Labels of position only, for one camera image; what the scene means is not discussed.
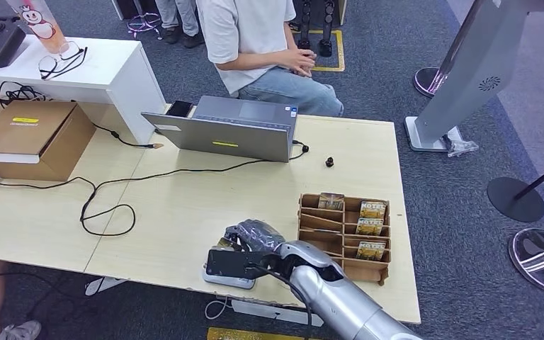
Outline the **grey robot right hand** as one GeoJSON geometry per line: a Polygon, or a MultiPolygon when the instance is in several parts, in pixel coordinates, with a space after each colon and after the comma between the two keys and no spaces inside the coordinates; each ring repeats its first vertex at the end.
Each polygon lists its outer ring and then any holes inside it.
{"type": "Polygon", "coordinates": [[[239,251],[275,251],[285,237],[268,223],[247,219],[226,228],[223,239],[239,251]]]}

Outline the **person's right hand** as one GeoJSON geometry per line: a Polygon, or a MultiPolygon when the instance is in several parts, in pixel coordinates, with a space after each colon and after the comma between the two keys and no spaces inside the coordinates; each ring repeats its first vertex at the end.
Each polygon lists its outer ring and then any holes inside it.
{"type": "Polygon", "coordinates": [[[284,67],[290,69],[297,75],[311,78],[315,60],[301,57],[295,50],[296,49],[285,51],[285,56],[283,57],[284,67]]]}

